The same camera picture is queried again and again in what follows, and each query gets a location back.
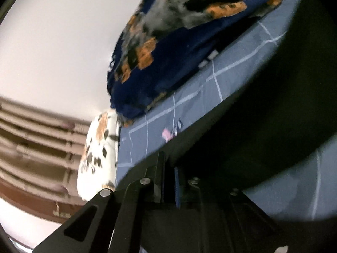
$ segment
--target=mattress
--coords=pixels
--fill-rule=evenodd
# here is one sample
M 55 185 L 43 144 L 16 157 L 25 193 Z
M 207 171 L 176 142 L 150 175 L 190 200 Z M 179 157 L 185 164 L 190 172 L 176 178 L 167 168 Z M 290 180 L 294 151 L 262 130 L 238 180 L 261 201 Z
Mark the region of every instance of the mattress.
M 243 33 L 148 114 L 129 128 L 122 128 L 117 181 L 128 170 L 157 150 L 165 140 L 165 128 L 178 122 L 182 130 L 208 113 L 243 86 L 276 50 L 300 0 L 285 0 Z M 337 137 L 316 150 L 306 161 L 246 191 L 269 216 L 312 220 L 337 213 Z

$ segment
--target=pillow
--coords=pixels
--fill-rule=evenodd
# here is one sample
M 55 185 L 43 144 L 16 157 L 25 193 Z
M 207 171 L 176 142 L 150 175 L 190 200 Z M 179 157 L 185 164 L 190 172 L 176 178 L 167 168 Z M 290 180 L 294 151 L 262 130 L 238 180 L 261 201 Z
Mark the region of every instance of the pillow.
M 89 201 L 103 188 L 115 191 L 118 158 L 117 114 L 103 112 L 92 121 L 80 161 L 77 192 Z

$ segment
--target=beige radiator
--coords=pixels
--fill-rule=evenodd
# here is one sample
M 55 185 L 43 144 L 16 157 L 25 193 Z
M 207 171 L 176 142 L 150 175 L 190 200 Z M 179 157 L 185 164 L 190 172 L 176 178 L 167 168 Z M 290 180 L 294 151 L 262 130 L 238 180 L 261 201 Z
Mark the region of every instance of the beige radiator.
M 89 124 L 0 98 L 0 178 L 46 199 L 84 204 L 76 181 Z

